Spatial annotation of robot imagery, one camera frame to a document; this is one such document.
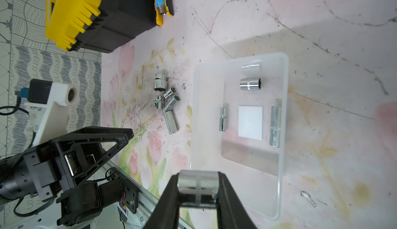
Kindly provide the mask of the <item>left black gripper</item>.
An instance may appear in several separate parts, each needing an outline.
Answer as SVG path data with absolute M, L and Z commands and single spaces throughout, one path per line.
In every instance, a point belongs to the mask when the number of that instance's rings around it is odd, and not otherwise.
M 42 201 L 88 180 L 134 137 L 130 128 L 85 127 L 23 153 L 36 193 Z

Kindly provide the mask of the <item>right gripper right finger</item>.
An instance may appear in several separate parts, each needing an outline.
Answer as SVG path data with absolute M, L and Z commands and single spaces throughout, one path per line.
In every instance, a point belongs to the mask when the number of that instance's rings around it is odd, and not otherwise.
M 256 229 L 224 173 L 218 172 L 217 221 L 219 229 Z

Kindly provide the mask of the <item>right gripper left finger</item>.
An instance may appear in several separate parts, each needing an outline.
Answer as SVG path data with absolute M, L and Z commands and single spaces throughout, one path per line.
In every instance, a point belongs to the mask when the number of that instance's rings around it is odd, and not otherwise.
M 181 194 L 178 190 L 179 174 L 173 175 L 158 201 L 144 229 L 177 229 Z

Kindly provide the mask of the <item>slim chrome socket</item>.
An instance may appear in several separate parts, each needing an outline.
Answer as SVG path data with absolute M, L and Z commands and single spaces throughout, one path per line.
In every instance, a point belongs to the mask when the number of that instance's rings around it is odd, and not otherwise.
M 220 120 L 219 120 L 219 130 L 221 132 L 226 131 L 226 120 L 227 120 L 227 108 L 222 107 L 220 109 Z

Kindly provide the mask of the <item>short wide chrome socket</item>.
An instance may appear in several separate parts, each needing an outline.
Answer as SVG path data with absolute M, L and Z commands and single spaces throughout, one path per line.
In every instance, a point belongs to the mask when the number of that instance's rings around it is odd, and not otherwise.
M 260 78 L 243 78 L 240 81 L 240 89 L 243 91 L 255 91 L 261 89 Z

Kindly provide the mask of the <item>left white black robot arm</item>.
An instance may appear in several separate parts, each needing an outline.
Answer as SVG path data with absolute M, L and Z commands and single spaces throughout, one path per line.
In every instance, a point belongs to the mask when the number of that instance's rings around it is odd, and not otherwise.
M 87 181 L 134 137 L 130 128 L 85 127 L 1 160 L 1 204 L 42 201 Z

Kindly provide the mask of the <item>long angled chrome socket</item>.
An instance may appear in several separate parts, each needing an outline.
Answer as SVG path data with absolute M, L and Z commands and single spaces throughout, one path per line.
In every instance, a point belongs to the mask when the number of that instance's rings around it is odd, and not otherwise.
M 180 102 L 180 98 L 177 95 L 174 95 L 167 103 L 167 105 L 163 109 L 163 114 L 165 118 L 165 122 L 167 125 L 167 129 L 169 134 L 174 134 L 178 132 L 178 127 L 176 124 L 176 120 L 174 117 L 173 109 Z

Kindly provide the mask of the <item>white label in box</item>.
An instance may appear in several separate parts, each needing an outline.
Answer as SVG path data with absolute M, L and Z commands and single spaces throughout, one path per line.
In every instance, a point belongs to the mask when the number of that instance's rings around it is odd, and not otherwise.
M 238 108 L 238 136 L 259 140 L 263 138 L 263 107 L 239 106 Z

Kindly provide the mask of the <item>clear plastic storage box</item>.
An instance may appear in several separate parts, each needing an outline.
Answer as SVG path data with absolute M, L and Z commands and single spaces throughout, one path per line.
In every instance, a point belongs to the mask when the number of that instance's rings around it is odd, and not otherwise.
M 193 78 L 191 169 L 224 173 L 242 204 L 281 211 L 289 59 L 285 53 L 201 64 Z

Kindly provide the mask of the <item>yellow black toolbox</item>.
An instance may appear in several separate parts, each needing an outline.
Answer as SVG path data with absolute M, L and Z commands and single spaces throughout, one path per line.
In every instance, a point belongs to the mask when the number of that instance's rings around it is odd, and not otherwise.
M 155 0 L 46 0 L 45 35 L 60 49 L 111 53 L 152 29 Z

